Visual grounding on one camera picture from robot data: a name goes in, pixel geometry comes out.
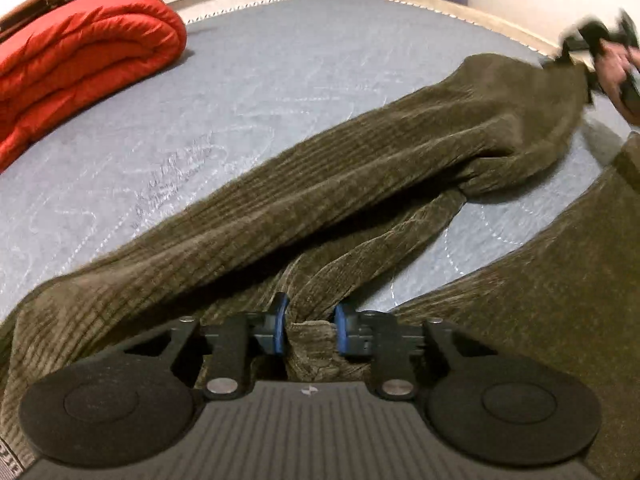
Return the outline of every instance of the red comforter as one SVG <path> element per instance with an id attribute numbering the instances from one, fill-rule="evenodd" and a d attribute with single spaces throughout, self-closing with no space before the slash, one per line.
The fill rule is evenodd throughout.
<path id="1" fill-rule="evenodd" d="M 161 0 L 76 0 L 0 43 L 0 173 L 78 110 L 176 60 L 180 17 Z"/>

